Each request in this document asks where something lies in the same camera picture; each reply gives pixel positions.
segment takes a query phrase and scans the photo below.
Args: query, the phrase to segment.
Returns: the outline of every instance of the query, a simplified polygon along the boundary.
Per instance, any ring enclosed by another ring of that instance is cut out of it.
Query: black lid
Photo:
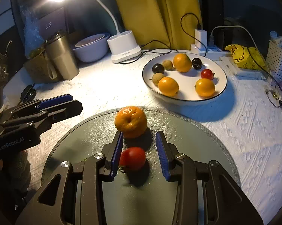
[[[48,46],[49,44],[55,42],[56,40],[64,37],[66,33],[63,30],[60,30],[56,33],[54,33],[52,36],[50,36],[46,41],[45,41],[45,46]]]

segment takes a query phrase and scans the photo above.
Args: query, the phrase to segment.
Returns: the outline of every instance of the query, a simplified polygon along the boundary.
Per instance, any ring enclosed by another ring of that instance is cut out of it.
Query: clear plastic bag
[[[35,14],[24,6],[20,6],[20,11],[23,18],[25,18],[25,56],[29,59],[31,51],[41,47],[44,39],[39,34],[38,19]]]

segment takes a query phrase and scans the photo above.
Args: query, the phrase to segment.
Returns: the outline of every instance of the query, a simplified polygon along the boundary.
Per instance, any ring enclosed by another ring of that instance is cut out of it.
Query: white lamp base
[[[131,49],[127,52],[123,52],[123,53],[120,53],[120,54],[117,54],[117,55],[112,54],[112,62],[113,63],[120,63],[120,62],[123,62],[125,60],[134,58],[134,57],[136,57],[140,54],[141,54],[141,48],[140,48],[140,46],[137,46],[136,48]]]
[[[141,54],[132,31],[124,31],[108,38],[108,46],[112,52],[112,62],[119,63]]]

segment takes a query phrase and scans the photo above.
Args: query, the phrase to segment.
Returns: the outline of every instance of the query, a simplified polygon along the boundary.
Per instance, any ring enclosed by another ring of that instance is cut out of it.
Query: power strip
[[[204,56],[205,55],[205,49],[200,50],[196,45],[191,45],[190,49],[191,53]],[[223,51],[219,49],[218,47],[208,47],[206,58],[209,58],[211,60],[221,60],[220,57],[231,57],[232,54],[229,51]]]

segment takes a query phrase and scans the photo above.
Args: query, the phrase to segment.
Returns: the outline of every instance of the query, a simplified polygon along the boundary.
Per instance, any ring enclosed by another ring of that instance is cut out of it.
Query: bowl
[[[104,57],[108,51],[107,39],[109,37],[109,33],[89,36],[76,44],[85,44],[84,46],[75,47],[72,50],[75,56],[84,63],[97,61]]]
[[[152,66],[156,63],[162,64],[164,60],[173,61],[174,56],[178,54],[168,53],[158,56],[154,59],[151,59],[143,68],[142,77],[149,89],[154,93],[158,98],[177,105],[189,105],[189,106],[197,106],[212,102],[220,96],[227,86],[227,77],[223,69],[214,61],[193,54],[188,53],[187,56],[192,60],[193,58],[200,58],[202,61],[202,68],[200,70],[195,70],[194,67],[187,73],[180,73],[178,71],[167,71],[165,70],[164,75],[173,78],[179,85],[179,92],[174,97],[168,97],[161,93],[159,88],[155,86],[151,80],[153,76]],[[200,73],[203,69],[210,69],[215,73],[213,82],[215,84],[215,93],[211,97],[201,97],[195,91],[196,81],[201,79]]]

